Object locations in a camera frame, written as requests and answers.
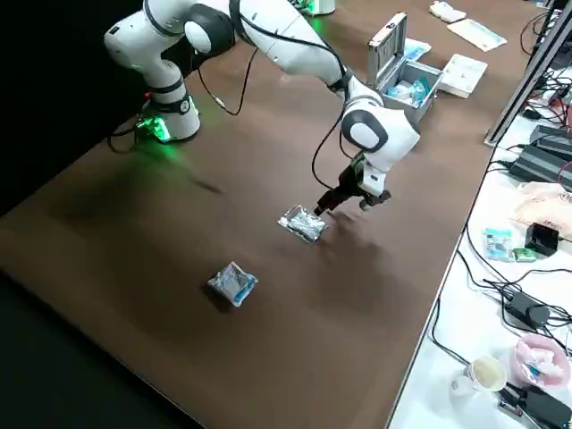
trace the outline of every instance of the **robotic arm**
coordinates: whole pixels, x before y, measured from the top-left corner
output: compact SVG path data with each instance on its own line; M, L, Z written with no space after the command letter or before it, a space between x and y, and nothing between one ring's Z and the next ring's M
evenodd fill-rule
M318 215L350 197L362 197L367 209L390 196L385 176L418 142L418 133L403 111L383 107L380 95L343 65L288 0L144 0L142 11L107 31L111 56L143 74L151 87L146 110L163 120L171 139L192 137L200 124L181 72L161 58L183 34L207 56L231 49L238 35L284 72L315 76L343 99L341 132L361 152L339 186L318 200Z

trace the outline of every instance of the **white cup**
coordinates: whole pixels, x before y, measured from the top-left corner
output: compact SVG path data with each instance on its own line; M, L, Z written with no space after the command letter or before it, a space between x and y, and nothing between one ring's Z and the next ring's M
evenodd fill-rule
M504 366L494 357L483 356L453 379L450 387L454 396L468 396L478 391L501 391L507 385Z

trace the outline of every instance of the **brown table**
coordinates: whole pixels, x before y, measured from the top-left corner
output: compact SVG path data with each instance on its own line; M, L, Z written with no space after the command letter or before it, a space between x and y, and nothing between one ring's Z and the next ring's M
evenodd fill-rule
M310 159L341 102L258 57L240 117L193 76L203 125L192 142L129 156L98 145L12 210L0 222L2 268L208 427L379 427L482 177L483 136L525 68L519 32L537 12L519 0L456 1L509 41L485 54L429 4L340 0L315 22L362 76L367 40L398 11L408 35L433 46L423 62L489 64L468 100L436 100L389 175L387 204L361 214L348 202L315 245L276 224L322 195ZM204 66L229 105L250 49ZM317 164L334 183L347 165L335 138ZM259 284L228 311L204 285L232 259Z

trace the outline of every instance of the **open silver box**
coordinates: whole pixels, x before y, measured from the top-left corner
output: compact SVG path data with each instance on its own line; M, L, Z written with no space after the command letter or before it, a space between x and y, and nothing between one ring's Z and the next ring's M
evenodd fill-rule
M379 92L386 107L405 111L409 121L417 126L436 97L442 71L417 61L410 61L404 56L407 22L406 13L397 13L369 41L367 84ZM427 79L430 90L419 106L410 105L385 93L400 80L412 83L421 77Z

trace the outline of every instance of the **black background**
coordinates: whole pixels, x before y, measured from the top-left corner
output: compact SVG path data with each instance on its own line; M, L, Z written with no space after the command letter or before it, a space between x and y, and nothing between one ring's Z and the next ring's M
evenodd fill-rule
M139 110L143 79L111 61L103 36L140 7L66 0L3 10L0 215ZM189 53L185 41L168 53L185 75ZM198 427L2 272L0 339L0 427Z

